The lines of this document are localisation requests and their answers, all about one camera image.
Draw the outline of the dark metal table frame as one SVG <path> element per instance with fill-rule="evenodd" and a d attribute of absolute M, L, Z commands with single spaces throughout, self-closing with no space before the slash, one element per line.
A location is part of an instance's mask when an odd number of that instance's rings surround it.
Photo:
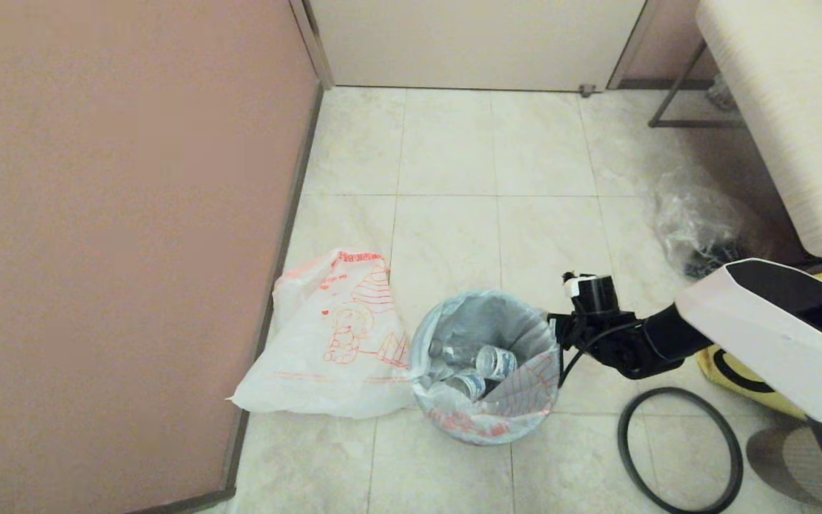
<path fill-rule="evenodd" d="M 664 119 L 666 109 L 674 101 L 676 95 L 682 90 L 683 84 L 687 81 L 689 74 L 694 70 L 699 59 L 708 48 L 707 42 L 704 39 L 698 43 L 694 52 L 689 56 L 681 74 L 672 82 L 671 88 L 664 97 L 664 100 L 659 107 L 654 111 L 654 114 L 648 121 L 648 127 L 653 129 L 739 129 L 745 126 L 741 119 Z"/>

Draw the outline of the used white red-print trash bag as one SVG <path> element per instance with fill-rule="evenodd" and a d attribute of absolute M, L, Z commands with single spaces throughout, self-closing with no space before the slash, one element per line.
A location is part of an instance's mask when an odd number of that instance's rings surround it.
<path fill-rule="evenodd" d="M 487 392 L 472 401 L 444 380 L 476 368 L 436 361 L 428 355 L 431 341 L 504 348 L 516 355 L 518 368 L 504 381 L 486 380 Z M 457 441 L 481 446 L 508 445 L 544 422 L 557 403 L 562 371 L 545 314 L 497 290 L 470 291 L 434 306 L 415 330 L 409 365 L 425 416 Z"/>

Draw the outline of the grey ribbed cylinder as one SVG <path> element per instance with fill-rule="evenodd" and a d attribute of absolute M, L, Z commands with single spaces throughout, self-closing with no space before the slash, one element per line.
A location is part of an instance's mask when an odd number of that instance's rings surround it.
<path fill-rule="evenodd" d="M 822 510 L 822 450 L 808 426 L 760 430 L 749 438 L 745 453 L 771 488 Z"/>

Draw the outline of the yellow fabric tote bag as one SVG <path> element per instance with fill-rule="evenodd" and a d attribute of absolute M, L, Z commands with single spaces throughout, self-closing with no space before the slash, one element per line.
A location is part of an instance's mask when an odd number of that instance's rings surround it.
<path fill-rule="evenodd" d="M 822 280 L 822 272 L 815 275 Z M 776 412 L 785 413 L 799 420 L 806 414 L 783 394 L 777 393 L 762 378 L 718 346 L 711 346 L 695 355 L 696 363 L 704 377 L 711 383 L 728 388 L 747 399 L 756 401 Z"/>

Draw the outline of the beige door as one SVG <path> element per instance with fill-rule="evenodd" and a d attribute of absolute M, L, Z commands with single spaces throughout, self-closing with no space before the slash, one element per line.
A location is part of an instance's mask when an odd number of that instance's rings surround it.
<path fill-rule="evenodd" d="M 309 0 L 339 86 L 603 91 L 646 0 Z"/>

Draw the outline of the clear plastic water bottle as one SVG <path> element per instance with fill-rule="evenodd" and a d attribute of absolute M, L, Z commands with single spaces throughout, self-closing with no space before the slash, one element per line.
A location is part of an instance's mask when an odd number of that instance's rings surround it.
<path fill-rule="evenodd" d="M 463 371 L 446 378 L 444 384 L 447 387 L 462 393 L 467 399 L 477 401 L 482 399 L 488 390 L 486 378 L 483 378 L 476 371 Z"/>
<path fill-rule="evenodd" d="M 436 361 L 442 362 L 450 367 L 472 368 L 475 367 L 477 354 L 480 346 L 472 343 L 451 343 L 446 341 L 431 341 L 428 348 L 428 355 Z"/>
<path fill-rule="evenodd" d="M 518 359 L 507 349 L 484 346 L 477 352 L 475 368 L 486 380 L 504 381 L 518 368 Z"/>

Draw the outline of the white wood-grain table top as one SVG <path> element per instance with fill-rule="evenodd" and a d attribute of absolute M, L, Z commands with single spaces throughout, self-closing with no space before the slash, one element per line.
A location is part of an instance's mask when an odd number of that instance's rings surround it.
<path fill-rule="evenodd" d="M 801 244 L 822 257 L 822 0 L 699 0 L 696 23 Z"/>

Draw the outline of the small clear plastic item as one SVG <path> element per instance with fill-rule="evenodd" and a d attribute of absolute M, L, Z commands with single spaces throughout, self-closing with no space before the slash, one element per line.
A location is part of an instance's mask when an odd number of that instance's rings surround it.
<path fill-rule="evenodd" d="M 705 97 L 719 111 L 731 113 L 731 111 L 737 110 L 733 94 L 721 73 L 714 76 L 712 85 L 706 91 Z"/>

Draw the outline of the flat white cartoon-print plastic bag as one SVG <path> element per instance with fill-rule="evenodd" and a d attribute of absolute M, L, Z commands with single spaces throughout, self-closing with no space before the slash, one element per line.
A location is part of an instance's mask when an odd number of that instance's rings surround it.
<path fill-rule="evenodd" d="M 272 291 L 270 338 L 231 401 L 251 413 L 376 418 L 413 401 L 410 341 L 376 251 L 334 248 Z"/>

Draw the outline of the clear plastic bag dark contents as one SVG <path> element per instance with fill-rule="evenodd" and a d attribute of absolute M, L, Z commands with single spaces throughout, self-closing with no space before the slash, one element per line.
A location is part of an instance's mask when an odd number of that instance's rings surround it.
<path fill-rule="evenodd" d="M 653 229 L 668 259 L 698 281 L 726 264 L 772 256 L 770 226 L 744 202 L 681 170 L 665 173 L 652 189 Z"/>

